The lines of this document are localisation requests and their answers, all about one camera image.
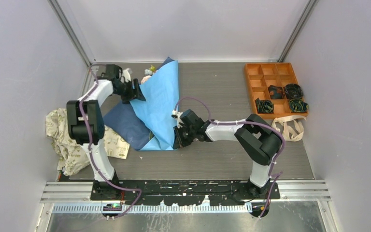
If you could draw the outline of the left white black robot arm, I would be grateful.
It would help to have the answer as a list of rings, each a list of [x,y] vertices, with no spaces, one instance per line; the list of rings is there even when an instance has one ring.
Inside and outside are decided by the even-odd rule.
[[[145,100],[138,79],[132,78],[130,68],[108,64],[100,76],[94,75],[92,87],[80,98],[66,105],[69,137],[86,152],[94,173],[93,190],[109,199],[117,199],[125,188],[119,185],[114,167],[105,148],[105,124],[100,107],[115,94],[124,104]]]

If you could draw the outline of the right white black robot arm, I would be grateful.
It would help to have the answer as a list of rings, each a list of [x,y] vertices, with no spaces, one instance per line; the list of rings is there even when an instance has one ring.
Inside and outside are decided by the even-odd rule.
[[[172,112],[175,149],[200,142],[235,141],[253,162],[248,191],[254,198],[262,198],[268,191],[273,158],[282,149],[283,138],[260,116],[251,114],[238,121],[203,121],[192,110]]]

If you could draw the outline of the blue wrapping paper sheet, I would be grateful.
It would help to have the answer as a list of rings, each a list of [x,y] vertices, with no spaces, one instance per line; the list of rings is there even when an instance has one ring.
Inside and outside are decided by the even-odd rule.
[[[105,125],[137,151],[173,150],[177,122],[171,114],[179,101],[178,62],[166,58],[140,89],[146,100],[118,103],[104,116]]]

